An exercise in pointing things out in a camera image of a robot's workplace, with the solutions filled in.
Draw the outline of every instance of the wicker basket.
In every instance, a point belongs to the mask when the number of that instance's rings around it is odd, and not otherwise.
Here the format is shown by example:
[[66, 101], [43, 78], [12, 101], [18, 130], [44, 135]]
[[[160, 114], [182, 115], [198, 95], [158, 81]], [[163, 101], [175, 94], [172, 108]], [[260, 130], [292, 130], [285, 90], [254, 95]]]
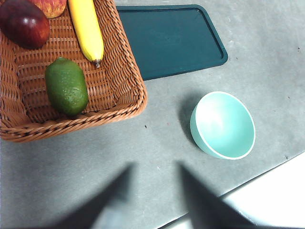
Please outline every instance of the wicker basket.
[[[114, 1], [94, 2], [105, 46], [99, 69], [83, 56], [68, 9], [50, 19], [50, 38], [40, 49], [23, 49], [0, 32], [1, 138], [27, 142], [131, 118], [144, 110], [147, 92]], [[46, 93], [44, 71], [59, 56], [76, 62], [86, 79], [89, 103], [73, 119], [55, 111]]]

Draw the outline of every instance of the red apple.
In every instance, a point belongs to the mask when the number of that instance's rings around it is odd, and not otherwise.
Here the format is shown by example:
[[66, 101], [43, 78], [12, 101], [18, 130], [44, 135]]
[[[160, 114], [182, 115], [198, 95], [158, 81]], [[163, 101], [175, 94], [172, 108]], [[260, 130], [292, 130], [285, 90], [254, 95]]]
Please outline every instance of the red apple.
[[55, 18], [63, 13], [67, 0], [29, 0], [38, 6], [47, 18]]
[[27, 49], [41, 47], [49, 38], [49, 20], [28, 0], [6, 0], [0, 7], [0, 29]]

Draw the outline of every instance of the avocado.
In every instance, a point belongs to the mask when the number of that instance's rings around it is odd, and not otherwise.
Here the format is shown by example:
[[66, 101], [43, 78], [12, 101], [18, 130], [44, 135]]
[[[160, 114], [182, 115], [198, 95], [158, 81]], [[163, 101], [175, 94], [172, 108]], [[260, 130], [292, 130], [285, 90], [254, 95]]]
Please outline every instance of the avocado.
[[51, 105], [67, 116], [74, 116], [88, 104], [84, 73], [73, 61], [59, 57], [45, 71], [47, 94]]

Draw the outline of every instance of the banana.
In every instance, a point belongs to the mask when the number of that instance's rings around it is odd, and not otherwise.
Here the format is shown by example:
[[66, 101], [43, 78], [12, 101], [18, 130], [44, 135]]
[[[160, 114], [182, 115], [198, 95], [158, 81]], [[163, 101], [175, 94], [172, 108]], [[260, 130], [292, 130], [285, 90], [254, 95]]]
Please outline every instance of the banana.
[[99, 68], [104, 44], [93, 0], [68, 0], [68, 3], [81, 51]]

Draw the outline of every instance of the gray table surface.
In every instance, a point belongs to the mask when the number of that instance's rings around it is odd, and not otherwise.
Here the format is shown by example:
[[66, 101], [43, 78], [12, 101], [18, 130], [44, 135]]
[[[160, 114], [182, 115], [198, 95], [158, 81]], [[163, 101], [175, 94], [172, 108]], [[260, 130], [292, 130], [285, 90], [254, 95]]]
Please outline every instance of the gray table surface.
[[[56, 222], [137, 162], [126, 228], [154, 229], [185, 213], [177, 160], [220, 195], [305, 150], [305, 1], [116, 3], [202, 5], [228, 62], [146, 81], [149, 103], [136, 118], [24, 144], [1, 140], [3, 227]], [[192, 109], [211, 91], [232, 93], [253, 115], [256, 143], [244, 159], [213, 158], [192, 140]]]

